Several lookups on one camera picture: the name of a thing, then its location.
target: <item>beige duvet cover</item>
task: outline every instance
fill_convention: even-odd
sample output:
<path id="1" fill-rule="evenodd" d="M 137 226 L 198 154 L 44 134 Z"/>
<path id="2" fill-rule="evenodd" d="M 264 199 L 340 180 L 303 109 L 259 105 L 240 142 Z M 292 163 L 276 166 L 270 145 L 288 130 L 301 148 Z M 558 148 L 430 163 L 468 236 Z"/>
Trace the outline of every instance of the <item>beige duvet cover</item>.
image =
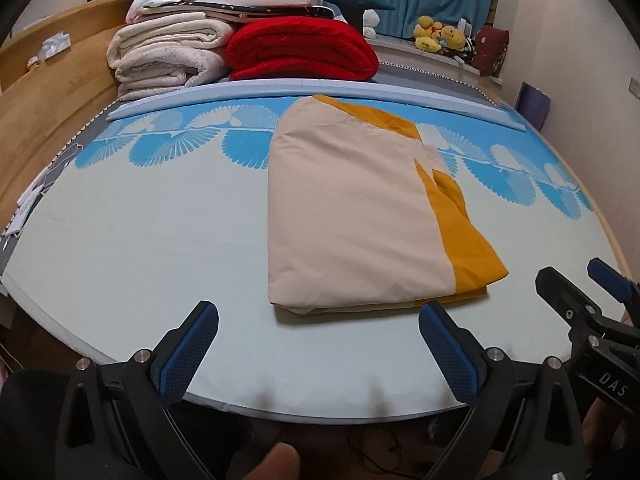
<path id="1" fill-rule="evenodd" d="M 415 125 L 301 98 L 271 139 L 269 299 L 300 314 L 406 308 L 486 293 L 507 275 Z"/>

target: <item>red blanket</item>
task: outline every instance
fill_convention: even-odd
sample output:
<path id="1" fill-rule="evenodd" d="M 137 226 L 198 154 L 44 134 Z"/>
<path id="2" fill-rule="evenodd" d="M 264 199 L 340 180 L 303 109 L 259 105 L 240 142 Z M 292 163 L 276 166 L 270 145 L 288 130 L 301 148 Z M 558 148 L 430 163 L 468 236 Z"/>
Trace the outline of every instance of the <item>red blanket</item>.
<path id="1" fill-rule="evenodd" d="M 232 80 L 311 77 L 364 81 L 378 57 L 351 25 L 338 20 L 286 16 L 249 23 L 226 47 Z"/>

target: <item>blue leaf pattern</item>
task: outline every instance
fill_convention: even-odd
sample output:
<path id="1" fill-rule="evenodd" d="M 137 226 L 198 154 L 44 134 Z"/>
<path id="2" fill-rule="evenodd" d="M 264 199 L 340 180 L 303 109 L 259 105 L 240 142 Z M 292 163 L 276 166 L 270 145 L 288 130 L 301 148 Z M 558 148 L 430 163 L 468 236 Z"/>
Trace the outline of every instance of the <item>blue leaf pattern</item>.
<path id="1" fill-rule="evenodd" d="M 578 202 L 575 199 L 574 194 L 563 188 L 557 188 L 551 184 L 545 184 L 544 182 L 538 182 L 540 191 L 548 198 L 557 209 L 559 209 L 565 216 L 572 219 L 580 218 L 580 208 Z"/>
<path id="2" fill-rule="evenodd" d="M 132 142 L 129 161 L 138 167 L 156 166 L 186 155 L 220 134 L 220 148 L 229 160 L 243 168 L 264 170 L 269 163 L 271 137 L 280 115 L 296 100 L 295 97 L 246 98 L 169 108 L 114 121 L 79 153 L 75 165 L 77 168 L 92 166 Z M 536 201 L 537 186 L 542 196 L 568 218 L 580 218 L 580 204 L 587 211 L 593 211 L 571 174 L 541 141 L 537 147 L 535 141 L 533 144 L 530 139 L 523 142 L 522 136 L 513 132 L 505 136 L 499 126 L 482 121 L 463 130 L 467 138 L 455 131 L 457 127 L 467 127 L 462 124 L 469 120 L 467 118 L 413 105 L 353 101 L 389 108 L 413 121 L 423 141 L 438 150 L 450 174 L 456 176 L 462 162 L 487 189 L 509 202 L 532 205 Z M 537 138 L 533 132 L 530 136 Z"/>
<path id="3" fill-rule="evenodd" d="M 576 191 L 575 195 L 578 197 L 578 200 L 587 211 L 593 211 L 593 206 L 591 205 L 591 202 L 589 202 L 589 199 L 584 194 L 583 190 L 579 189 L 578 191 Z"/>
<path id="4" fill-rule="evenodd" d="M 272 136 L 269 130 L 230 130 L 222 139 L 222 152 L 240 166 L 264 170 Z"/>
<path id="5" fill-rule="evenodd" d="M 136 136 L 122 136 L 107 140 L 94 140 L 76 156 L 76 168 L 88 168 L 104 160 L 108 156 L 119 152 L 135 138 Z"/>
<path id="6" fill-rule="evenodd" d="M 447 168 L 449 168 L 449 173 L 452 174 L 452 176 L 456 176 L 456 173 L 458 172 L 458 162 L 456 158 L 447 152 L 440 152 L 440 156 L 447 165 Z"/>
<path id="7" fill-rule="evenodd" d="M 156 166 L 177 156 L 186 155 L 213 139 L 216 128 L 191 129 L 174 134 L 147 134 L 141 136 L 129 152 L 134 166 Z"/>
<path id="8" fill-rule="evenodd" d="M 497 168 L 493 164 L 466 160 L 468 170 L 487 188 L 503 199 L 521 205 L 532 205 L 536 189 L 523 173 Z"/>

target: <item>pillow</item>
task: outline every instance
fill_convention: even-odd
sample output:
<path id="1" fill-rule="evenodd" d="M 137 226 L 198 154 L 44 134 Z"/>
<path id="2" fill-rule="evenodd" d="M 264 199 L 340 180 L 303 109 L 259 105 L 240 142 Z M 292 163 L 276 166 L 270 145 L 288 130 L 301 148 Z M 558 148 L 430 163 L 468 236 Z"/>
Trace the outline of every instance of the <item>pillow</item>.
<path id="1" fill-rule="evenodd" d="M 482 76 L 498 75 L 509 46 L 509 31 L 485 25 L 478 30 L 474 41 L 477 54 L 471 60 L 471 66 Z"/>

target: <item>yellow fabric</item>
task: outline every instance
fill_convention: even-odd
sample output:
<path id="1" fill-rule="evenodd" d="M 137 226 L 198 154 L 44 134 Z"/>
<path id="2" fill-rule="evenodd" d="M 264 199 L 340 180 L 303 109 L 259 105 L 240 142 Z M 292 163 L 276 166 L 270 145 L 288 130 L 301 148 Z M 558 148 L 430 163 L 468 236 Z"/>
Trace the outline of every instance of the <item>yellow fabric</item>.
<path id="1" fill-rule="evenodd" d="M 365 105 L 357 105 L 354 103 L 343 103 L 326 95 L 314 95 L 314 99 L 325 104 L 331 105 L 352 117 L 355 117 L 365 123 L 373 124 L 383 130 L 395 132 L 396 134 L 409 137 L 410 139 L 420 140 L 418 129 L 411 121 L 400 116 L 390 114 L 384 110 L 378 110 Z"/>
<path id="2" fill-rule="evenodd" d="M 508 271 L 494 249 L 468 220 L 458 184 L 447 174 L 433 170 L 433 178 L 414 160 L 424 183 L 456 277 L 456 294 L 482 289 L 503 279 Z"/>

